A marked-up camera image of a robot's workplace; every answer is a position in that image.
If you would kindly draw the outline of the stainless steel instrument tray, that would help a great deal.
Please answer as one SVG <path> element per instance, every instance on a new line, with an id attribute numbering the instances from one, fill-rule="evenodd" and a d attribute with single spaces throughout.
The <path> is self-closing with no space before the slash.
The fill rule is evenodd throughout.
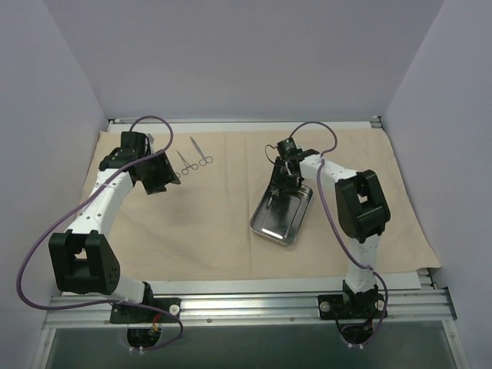
<path id="1" fill-rule="evenodd" d="M 277 195 L 267 189 L 251 217 L 251 230 L 282 246 L 292 245 L 298 237 L 313 193 L 307 185 Z"/>

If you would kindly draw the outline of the steel surgical scissors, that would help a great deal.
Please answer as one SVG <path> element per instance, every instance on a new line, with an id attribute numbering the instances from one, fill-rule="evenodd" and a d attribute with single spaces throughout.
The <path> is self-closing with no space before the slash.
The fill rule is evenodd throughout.
<path id="1" fill-rule="evenodd" d="M 193 144 L 195 150 L 197 151 L 197 153 L 200 156 L 198 164 L 200 166 L 206 166 L 206 165 L 212 164 L 214 159 L 210 155 L 206 155 L 201 150 L 201 147 L 198 145 L 198 143 L 195 141 L 195 139 L 193 137 L 190 137 L 190 140 L 191 140 L 191 143 Z"/>

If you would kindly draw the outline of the beige cloth wrap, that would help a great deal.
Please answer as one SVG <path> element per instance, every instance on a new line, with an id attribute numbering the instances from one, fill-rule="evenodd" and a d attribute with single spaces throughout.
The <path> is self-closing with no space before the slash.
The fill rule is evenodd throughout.
<path id="1" fill-rule="evenodd" d="M 158 134 L 169 144 L 175 170 L 200 156 L 193 137 L 213 163 L 191 171 L 180 185 L 147 195 L 137 184 L 124 199 L 108 237 L 122 272 L 140 281 L 219 281 L 340 277 L 348 259 L 314 193 L 296 241 L 290 246 L 250 229 L 250 218 L 268 186 L 273 146 L 292 135 L 304 148 L 356 171 L 371 169 L 381 183 L 391 219 L 377 248 L 378 272 L 437 268 L 440 262 L 424 236 L 405 191 L 391 143 L 375 128 L 309 125 L 300 131 L 238 131 Z"/>

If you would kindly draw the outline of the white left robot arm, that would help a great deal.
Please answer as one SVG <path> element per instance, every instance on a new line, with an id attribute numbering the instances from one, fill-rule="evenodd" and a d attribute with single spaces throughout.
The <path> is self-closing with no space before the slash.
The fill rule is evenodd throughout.
<path id="1" fill-rule="evenodd" d="M 128 314 L 146 322 L 155 312 L 151 287 L 122 274 L 108 241 L 124 199 L 139 181 L 148 195 L 181 183 L 164 151 L 146 155 L 116 148 L 99 164 L 95 185 L 77 218 L 65 232 L 52 234 L 48 248 L 60 291 L 126 302 Z"/>

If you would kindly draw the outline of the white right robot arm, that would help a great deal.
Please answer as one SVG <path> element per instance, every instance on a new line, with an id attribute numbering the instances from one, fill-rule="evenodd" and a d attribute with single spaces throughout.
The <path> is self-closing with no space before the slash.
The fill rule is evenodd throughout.
<path id="1" fill-rule="evenodd" d="M 359 317 L 369 308 L 368 298 L 377 297 L 377 246 L 391 219 L 381 183 L 372 170 L 345 168 L 308 150 L 278 155 L 268 190 L 273 197 L 298 190 L 305 179 L 316 181 L 329 224 L 349 259 L 342 310 Z"/>

